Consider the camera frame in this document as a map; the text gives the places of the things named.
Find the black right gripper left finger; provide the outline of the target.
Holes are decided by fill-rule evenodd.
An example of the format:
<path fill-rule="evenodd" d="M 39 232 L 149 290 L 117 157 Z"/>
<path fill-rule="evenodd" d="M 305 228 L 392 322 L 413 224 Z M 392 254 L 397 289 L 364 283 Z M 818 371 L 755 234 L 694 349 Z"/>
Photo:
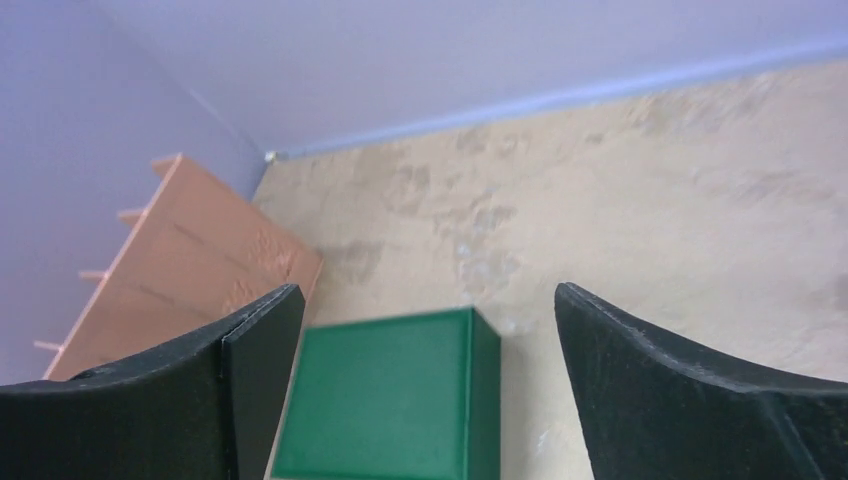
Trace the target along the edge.
<path fill-rule="evenodd" d="M 305 311 L 286 284 L 65 381 L 1 389 L 5 479 L 262 479 Z"/>

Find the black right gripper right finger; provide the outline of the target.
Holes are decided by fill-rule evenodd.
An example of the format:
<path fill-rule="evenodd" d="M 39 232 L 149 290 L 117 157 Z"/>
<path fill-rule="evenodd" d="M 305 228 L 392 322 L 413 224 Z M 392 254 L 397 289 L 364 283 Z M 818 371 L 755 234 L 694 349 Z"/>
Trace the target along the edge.
<path fill-rule="evenodd" d="M 573 283 L 555 317 L 598 479 L 843 479 L 847 386 L 733 357 Z"/>

